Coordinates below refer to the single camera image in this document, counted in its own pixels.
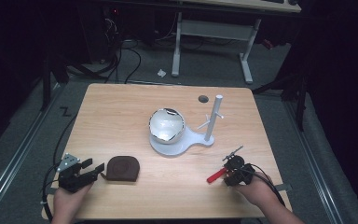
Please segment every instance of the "white rod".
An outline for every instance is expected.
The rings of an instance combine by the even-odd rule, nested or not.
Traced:
[[[205,141],[209,141],[209,139],[211,138],[213,126],[214,126],[214,123],[216,122],[216,116],[223,118],[223,116],[221,116],[219,114],[219,108],[220,108],[220,104],[222,103],[222,99],[223,99],[222,95],[216,95],[216,98],[214,99],[214,105],[213,105],[213,110],[212,110],[212,114],[211,114],[211,119],[208,124],[208,130],[206,131],[205,138],[204,138]]]

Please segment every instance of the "human hand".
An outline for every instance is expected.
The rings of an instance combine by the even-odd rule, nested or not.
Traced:
[[[53,224],[69,224],[75,219],[75,215],[83,203],[83,199],[91,189],[93,183],[83,187],[76,193],[58,188],[54,194]]]
[[[270,179],[269,176],[263,173],[256,172],[256,174]],[[252,204],[260,207],[265,204],[278,203],[279,200],[271,188],[257,176],[253,176],[252,182],[249,185],[237,185],[233,187],[236,191],[241,193]]]

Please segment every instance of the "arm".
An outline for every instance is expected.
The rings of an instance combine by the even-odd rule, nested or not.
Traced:
[[[92,187],[92,183],[76,193],[58,188],[54,194],[54,217],[52,224],[70,224],[74,221],[83,199]]]
[[[256,176],[254,176],[251,184],[238,185],[234,189],[245,196],[250,203],[260,208],[271,224],[304,223],[283,206],[269,186]]]

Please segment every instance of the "gray carpet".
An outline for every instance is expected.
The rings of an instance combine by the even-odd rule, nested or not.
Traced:
[[[255,89],[275,78],[282,60],[290,46],[267,50],[255,45],[249,58],[250,69],[254,75],[254,84],[244,82],[238,55],[222,50],[226,47],[237,49],[240,42],[227,43],[225,46],[213,43],[185,43],[181,61],[181,74],[171,77],[172,46],[171,42],[148,47],[138,43],[133,48],[141,55],[141,65],[131,76],[131,83],[166,83],[197,86],[245,87]],[[135,42],[125,44],[128,48]],[[122,83],[136,67],[139,58],[131,50],[123,49],[118,67],[119,82]],[[89,67],[99,69],[104,65],[94,64]],[[167,72],[165,77],[157,76],[159,69]],[[29,152],[20,169],[15,174],[7,192],[0,202],[0,223],[48,223],[41,217],[42,205],[40,190],[46,170],[52,164],[54,148],[62,131],[78,111],[85,91],[90,83],[101,82],[87,77],[71,76],[70,82],[58,88],[62,93],[51,106],[44,122],[29,145]],[[27,131],[39,115],[42,88],[39,84],[13,116],[10,125],[0,139],[0,176],[10,163]],[[293,190],[288,192],[294,212],[306,223],[332,223],[315,187],[315,180],[307,164],[304,144],[299,136],[305,137],[322,173],[332,197],[337,203],[342,218],[338,223],[358,223],[358,202],[351,190],[351,185],[342,173],[323,129],[315,115],[310,98],[305,112],[305,132],[298,134],[293,118],[288,111],[291,103],[283,103],[278,91],[268,91],[255,97],[261,118],[266,128],[273,153],[280,168],[283,181]],[[63,107],[67,107],[67,117]],[[70,129],[65,133],[58,147],[61,156]],[[242,223],[257,223],[254,219],[245,219]]]

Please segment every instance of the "bowl rim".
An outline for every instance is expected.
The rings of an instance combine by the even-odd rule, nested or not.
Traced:
[[[182,128],[181,128],[181,130],[178,132],[178,133],[176,133],[172,138],[170,138],[169,140],[165,140],[165,139],[162,139],[162,138],[159,138],[159,137],[157,137],[156,135],[154,135],[153,134],[153,132],[152,132],[152,128],[151,128],[151,125],[150,125],[150,123],[151,123],[151,120],[152,120],[152,118],[156,115],[156,113],[158,113],[159,111],[171,111],[172,113],[175,113],[176,115],[178,115],[180,118],[181,118],[181,120],[182,120]],[[150,132],[150,134],[155,138],[155,139],[157,139],[159,142],[163,142],[163,143],[170,143],[176,136],[178,136],[178,135],[181,135],[184,131],[185,131],[185,128],[186,128],[186,122],[185,122],[185,118],[183,117],[183,115],[178,111],[178,110],[176,110],[176,109],[172,109],[172,108],[167,108],[167,107],[164,107],[164,108],[160,108],[160,109],[158,109],[158,110],[156,110],[153,114],[152,114],[152,116],[150,116],[150,119],[149,119],[149,132]]]

